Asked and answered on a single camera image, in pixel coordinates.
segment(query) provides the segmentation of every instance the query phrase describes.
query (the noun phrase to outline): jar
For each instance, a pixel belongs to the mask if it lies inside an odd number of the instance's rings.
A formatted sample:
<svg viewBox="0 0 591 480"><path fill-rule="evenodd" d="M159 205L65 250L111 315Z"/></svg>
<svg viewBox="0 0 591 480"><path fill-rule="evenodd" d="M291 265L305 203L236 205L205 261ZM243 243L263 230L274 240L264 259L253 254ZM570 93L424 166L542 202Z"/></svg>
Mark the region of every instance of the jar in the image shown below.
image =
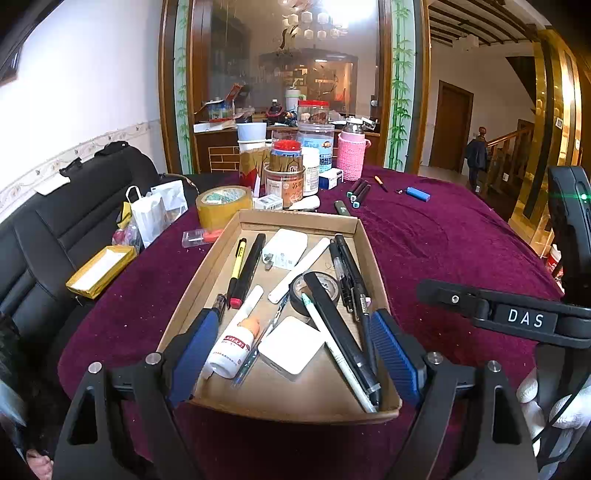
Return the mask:
<svg viewBox="0 0 591 480"><path fill-rule="evenodd" d="M324 100L297 102L297 123L326 125L329 122L329 103Z"/></svg>
<svg viewBox="0 0 591 480"><path fill-rule="evenodd" d="M263 166L265 173L265 193L283 199L283 208L299 202L304 197L304 168L299 171L272 171L269 164Z"/></svg>
<svg viewBox="0 0 591 480"><path fill-rule="evenodd" d="M298 125L298 140L302 147L313 147L320 154L320 173L332 168L332 151L335 141L335 126L330 125Z"/></svg>

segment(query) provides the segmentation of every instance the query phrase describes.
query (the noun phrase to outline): white wall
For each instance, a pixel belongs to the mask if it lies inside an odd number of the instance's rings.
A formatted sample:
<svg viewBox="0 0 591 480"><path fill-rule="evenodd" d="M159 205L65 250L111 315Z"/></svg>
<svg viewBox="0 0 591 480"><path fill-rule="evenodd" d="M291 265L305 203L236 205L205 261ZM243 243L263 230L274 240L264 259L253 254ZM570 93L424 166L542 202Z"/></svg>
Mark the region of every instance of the white wall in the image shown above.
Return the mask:
<svg viewBox="0 0 591 480"><path fill-rule="evenodd" d="M82 142L160 117L162 0L65 0L0 87L0 189ZM160 129L130 141L166 171Z"/></svg>
<svg viewBox="0 0 591 480"><path fill-rule="evenodd" d="M531 43L506 43L457 51L436 42L431 44L431 81L427 110L427 131L422 165L429 164L437 115L439 80L474 94L470 137L478 127L486 127L486 139L500 137L516 130L520 118L534 121L530 96L506 60L510 56L533 56Z"/></svg>

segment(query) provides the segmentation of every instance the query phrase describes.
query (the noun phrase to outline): electrical tape roll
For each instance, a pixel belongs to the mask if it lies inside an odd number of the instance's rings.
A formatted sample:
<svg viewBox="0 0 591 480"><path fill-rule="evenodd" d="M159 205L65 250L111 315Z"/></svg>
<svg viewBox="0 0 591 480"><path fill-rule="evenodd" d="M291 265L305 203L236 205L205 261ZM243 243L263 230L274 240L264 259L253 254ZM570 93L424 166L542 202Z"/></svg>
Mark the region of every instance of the electrical tape roll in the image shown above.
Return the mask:
<svg viewBox="0 0 591 480"><path fill-rule="evenodd" d="M320 284L329 294L329 297L332 300L332 302L336 305L340 298L340 289L337 281L333 277L324 272L314 273L318 277ZM304 305L304 301L301 299L302 291L305 292L309 297L312 297L312 294L306 285L306 281L304 280L303 273L302 275L296 277L294 281L290 284L290 303L297 313L305 317L309 317L310 314L308 313L308 310Z"/></svg>

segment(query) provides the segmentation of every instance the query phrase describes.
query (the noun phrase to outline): metal screw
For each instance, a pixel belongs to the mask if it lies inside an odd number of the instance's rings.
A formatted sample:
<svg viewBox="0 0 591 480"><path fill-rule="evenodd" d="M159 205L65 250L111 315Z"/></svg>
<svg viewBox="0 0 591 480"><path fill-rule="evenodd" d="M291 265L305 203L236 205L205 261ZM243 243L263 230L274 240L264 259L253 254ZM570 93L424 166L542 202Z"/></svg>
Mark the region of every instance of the metal screw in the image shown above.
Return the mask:
<svg viewBox="0 0 591 480"><path fill-rule="evenodd" d="M433 365L439 365L441 362L443 362L443 355L439 352L429 352L427 354L427 360L429 360L429 362L431 362Z"/></svg>
<svg viewBox="0 0 591 480"><path fill-rule="evenodd" d="M488 362L487 366L488 370L490 370L493 373L498 373L501 371L501 364L496 360L491 360L490 362Z"/></svg>
<svg viewBox="0 0 591 480"><path fill-rule="evenodd" d="M161 360L162 360L162 355L160 355L158 352L149 353L146 356L146 363L148 365L157 365L160 363Z"/></svg>
<svg viewBox="0 0 591 480"><path fill-rule="evenodd" d="M100 369L103 368L103 364L101 364L100 362L92 362L89 366L88 366L88 371L91 374L97 374L98 372L100 372Z"/></svg>

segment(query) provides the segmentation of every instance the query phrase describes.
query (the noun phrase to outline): blue gripper pad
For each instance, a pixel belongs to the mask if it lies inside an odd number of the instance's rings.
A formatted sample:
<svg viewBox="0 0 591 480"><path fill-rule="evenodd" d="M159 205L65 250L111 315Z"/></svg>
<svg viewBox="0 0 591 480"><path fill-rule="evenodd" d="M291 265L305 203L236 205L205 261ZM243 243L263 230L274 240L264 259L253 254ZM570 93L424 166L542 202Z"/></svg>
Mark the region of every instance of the blue gripper pad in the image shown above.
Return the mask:
<svg viewBox="0 0 591 480"><path fill-rule="evenodd" d="M371 316L369 334L402 400L418 406L427 379L424 348L415 337L403 333L385 309Z"/></svg>
<svg viewBox="0 0 591 480"><path fill-rule="evenodd" d="M173 408L176 408L182 401L188 400L193 393L195 382L217 339L218 327L217 314L210 310L191 338L187 348L180 355L172 371L172 382L168 393L168 400Z"/></svg>

